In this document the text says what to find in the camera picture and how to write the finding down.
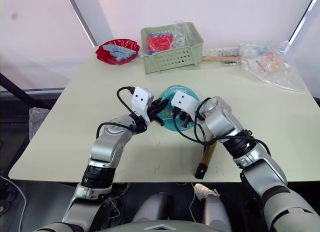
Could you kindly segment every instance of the black floor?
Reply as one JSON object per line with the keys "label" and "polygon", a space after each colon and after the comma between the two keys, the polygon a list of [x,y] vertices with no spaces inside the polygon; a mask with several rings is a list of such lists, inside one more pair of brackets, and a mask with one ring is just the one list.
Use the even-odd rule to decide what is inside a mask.
{"label": "black floor", "polygon": [[[1,101],[0,112],[0,173],[7,175],[9,168],[19,158],[21,149],[28,142],[29,107],[19,101]],[[240,183],[204,183],[210,189],[217,189],[221,194],[234,232],[268,231],[262,219],[262,211],[253,203],[250,194]],[[1,183],[1,199],[3,199],[4,184]],[[319,188],[320,182],[290,182],[289,188],[298,192],[320,214]],[[193,198],[193,188],[190,183],[178,185],[176,183],[133,183],[123,195],[125,202],[124,222],[128,223],[142,203],[151,195],[166,193],[173,197],[172,220],[191,221],[189,205]],[[198,222],[202,221],[203,204],[194,200],[192,211]]]}

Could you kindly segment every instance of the red object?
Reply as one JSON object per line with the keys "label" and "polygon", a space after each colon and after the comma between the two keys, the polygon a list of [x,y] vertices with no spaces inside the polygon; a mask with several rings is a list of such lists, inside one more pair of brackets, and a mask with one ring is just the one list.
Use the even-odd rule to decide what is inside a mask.
{"label": "red object", "polygon": [[[111,56],[109,51],[104,50],[104,48],[102,48],[102,46],[107,45],[107,44],[114,44],[116,46],[122,46],[127,49],[134,50],[134,51],[136,51],[136,54],[132,55],[130,58],[124,58],[124,59],[120,60],[119,62],[117,62],[116,58]],[[110,65],[123,65],[125,63],[132,61],[138,55],[139,49],[140,49],[140,46],[138,45],[137,42],[135,42],[131,39],[127,39],[127,38],[119,38],[119,39],[110,40],[110,41],[100,45],[95,53],[97,54],[96,58],[98,60],[106,62]]]}
{"label": "red object", "polygon": [[170,49],[172,34],[155,34],[147,37],[148,52],[166,51]]}

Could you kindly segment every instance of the black cable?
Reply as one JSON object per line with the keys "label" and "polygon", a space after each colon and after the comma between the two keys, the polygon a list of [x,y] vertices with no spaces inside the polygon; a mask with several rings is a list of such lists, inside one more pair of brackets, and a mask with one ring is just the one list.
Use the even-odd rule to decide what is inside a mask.
{"label": "black cable", "polygon": [[219,137],[215,137],[213,139],[211,139],[210,141],[208,142],[203,142],[201,140],[196,140],[196,139],[193,139],[193,138],[190,138],[188,136],[186,136],[185,134],[183,134],[180,129],[178,128],[177,126],[177,122],[176,122],[176,116],[173,117],[173,125],[175,127],[175,129],[178,131],[178,133],[180,135],[182,135],[183,137],[185,137],[186,139],[192,141],[192,142],[196,142],[196,143],[199,143],[203,146],[211,146],[213,145],[216,141],[218,140],[224,140],[224,139],[241,139],[241,140],[247,140],[247,141],[255,141],[257,143],[260,143],[263,145],[263,147],[265,148],[266,152],[271,156],[271,153],[270,153],[270,150],[268,148],[268,146],[261,140],[259,139],[256,139],[256,138],[253,138],[253,137],[249,137],[249,136],[236,136],[236,135],[225,135],[225,136],[219,136]]}
{"label": "black cable", "polygon": [[[199,111],[201,109],[201,107],[205,104],[205,102],[207,102],[208,100],[210,100],[211,98],[208,97],[206,98],[204,101],[202,101],[202,103],[198,106],[198,108],[196,109],[195,111],[195,117],[194,117],[194,136],[196,137],[196,139],[201,142],[201,140],[199,139],[198,135],[197,135],[197,129],[196,129],[196,124],[197,124],[197,119],[200,115]],[[245,139],[245,140],[249,140],[249,141],[255,141],[257,143],[260,143],[261,145],[263,145],[263,147],[265,148],[266,152],[271,156],[271,153],[270,153],[270,150],[268,148],[268,146],[261,140],[259,139],[256,139],[254,137],[251,137],[251,136],[235,136],[235,135],[229,135],[229,136],[224,136],[224,138],[222,138],[222,136],[220,137],[215,137],[213,138],[212,140],[208,141],[208,143],[210,145],[214,144],[217,140],[220,140],[220,139]]]}
{"label": "black cable", "polygon": [[195,138],[200,141],[198,135],[197,135],[197,121],[198,121],[198,116],[199,116],[199,111],[201,109],[201,107],[205,104],[205,102],[207,102],[208,100],[210,100],[211,98],[208,97],[206,98],[204,101],[202,101],[202,103],[198,106],[198,108],[195,111],[195,116],[194,116],[194,126],[193,126],[193,132],[194,132],[194,136]]}
{"label": "black cable", "polygon": [[124,107],[126,107],[126,109],[128,111],[130,111],[130,113],[138,118],[138,116],[135,114],[135,112],[133,112],[133,110],[123,101],[123,99],[120,97],[120,92],[123,91],[123,90],[128,90],[130,91],[130,93],[133,95],[134,94],[134,91],[135,91],[135,88],[134,87],[130,87],[130,86],[125,86],[125,87],[121,87],[120,89],[117,90],[116,92],[116,96],[118,97],[119,101],[121,102],[121,104],[123,104]]}
{"label": "black cable", "polygon": [[96,130],[96,134],[95,134],[95,138],[98,139],[99,137],[99,134],[100,134],[100,130],[101,130],[101,127],[102,126],[106,126],[106,125],[111,125],[111,126],[119,126],[121,128],[125,128],[129,131],[132,131],[132,132],[136,132],[133,128],[129,127],[129,126],[125,126],[123,124],[120,124],[120,123],[114,123],[114,122],[103,122],[101,123],[99,126],[98,126],[98,129]]}
{"label": "black cable", "polygon": [[[202,128],[202,126],[200,124],[198,124],[198,127],[200,128],[201,132],[202,132],[202,136],[203,136],[203,141],[207,142],[207,138],[206,138],[206,133],[204,131],[204,129]],[[207,146],[203,146],[203,153],[206,152]]]}
{"label": "black cable", "polygon": [[178,128],[178,126],[177,126],[176,117],[177,117],[176,115],[173,115],[173,117],[172,117],[173,125],[174,125],[176,131],[178,131],[178,133],[179,133],[180,135],[182,135],[183,137],[185,137],[186,139],[201,144],[201,142],[199,142],[198,140],[193,139],[193,138],[190,138],[190,137],[186,136],[184,133],[181,132],[181,130],[180,130],[180,129]]}

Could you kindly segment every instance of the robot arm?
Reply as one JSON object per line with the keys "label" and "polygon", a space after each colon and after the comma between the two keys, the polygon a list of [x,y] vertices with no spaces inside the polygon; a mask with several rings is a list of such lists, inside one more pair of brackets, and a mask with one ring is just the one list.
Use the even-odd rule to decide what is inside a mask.
{"label": "robot arm", "polygon": [[108,221],[112,182],[125,145],[134,134],[144,132],[152,121],[163,126],[157,114],[169,102],[161,98],[153,101],[154,96],[145,88],[127,88],[133,94],[133,113],[102,124],[103,132],[92,146],[86,170],[62,223],[52,223],[37,231],[95,232]]}
{"label": "robot arm", "polygon": [[260,198],[269,230],[311,232],[319,229],[319,215],[299,194],[287,187],[284,172],[261,144],[245,139],[251,137],[251,132],[243,128],[224,100],[216,96],[199,108],[199,101],[177,92],[171,104],[193,118],[198,109],[199,124],[205,123],[213,135],[221,138],[219,141],[242,169],[242,183]]}

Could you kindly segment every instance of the white cable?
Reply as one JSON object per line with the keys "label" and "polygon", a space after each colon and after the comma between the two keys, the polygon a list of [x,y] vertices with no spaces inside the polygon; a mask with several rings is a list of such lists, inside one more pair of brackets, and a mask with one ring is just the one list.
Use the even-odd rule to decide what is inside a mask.
{"label": "white cable", "polygon": [[192,198],[192,201],[191,201],[191,203],[190,203],[190,205],[189,205],[189,211],[190,211],[190,214],[191,214],[191,217],[192,217],[193,221],[196,222],[196,223],[198,223],[198,222],[196,221],[195,217],[194,217],[194,214],[192,213],[192,210],[191,210],[191,206],[192,206],[192,204],[194,203],[195,197],[196,197],[196,192],[195,192],[194,184],[191,183],[191,186],[192,186],[192,189],[193,189],[193,198]]}
{"label": "white cable", "polygon": [[212,190],[212,191],[213,191],[213,195],[214,195],[215,197],[218,197],[218,198],[220,197],[221,194],[218,193],[218,190],[214,189],[214,190]]}
{"label": "white cable", "polygon": [[175,183],[177,186],[185,186],[186,184],[188,184],[188,182],[185,182],[185,183],[178,183],[178,182],[176,182]]}
{"label": "white cable", "polygon": [[119,217],[119,216],[120,216],[120,211],[119,211],[119,209],[117,208],[117,206],[115,205],[115,203],[112,201],[112,198],[109,198],[109,200],[110,200],[111,204],[113,205],[113,207],[115,208],[115,210],[118,212],[118,215],[113,216],[113,217],[110,217],[109,219],[114,219],[114,218]]}
{"label": "white cable", "polygon": [[123,196],[123,195],[127,192],[127,190],[129,189],[130,186],[131,186],[131,183],[128,183],[128,184],[126,185],[125,190],[122,192],[122,194],[120,194],[120,196]]}
{"label": "white cable", "polygon": [[20,192],[20,194],[22,195],[23,199],[24,199],[24,206],[23,206],[23,209],[22,209],[22,213],[21,213],[21,217],[20,217],[20,222],[19,222],[19,232],[21,232],[21,226],[22,226],[22,219],[24,217],[24,213],[25,213],[25,209],[26,209],[26,206],[27,206],[27,198],[26,196],[24,195],[24,193],[22,192],[22,190],[15,184],[13,183],[11,180],[3,177],[0,175],[0,178],[1,179],[4,179],[5,181],[9,182],[10,184],[12,184],[14,187],[16,187],[16,189]]}
{"label": "white cable", "polygon": [[[126,185],[126,188],[124,189],[124,191],[120,194],[120,196],[123,196],[127,192],[127,190],[129,189],[130,186],[131,186],[131,183],[128,183]],[[112,197],[112,199],[118,199],[118,198],[120,198],[120,196]]]}

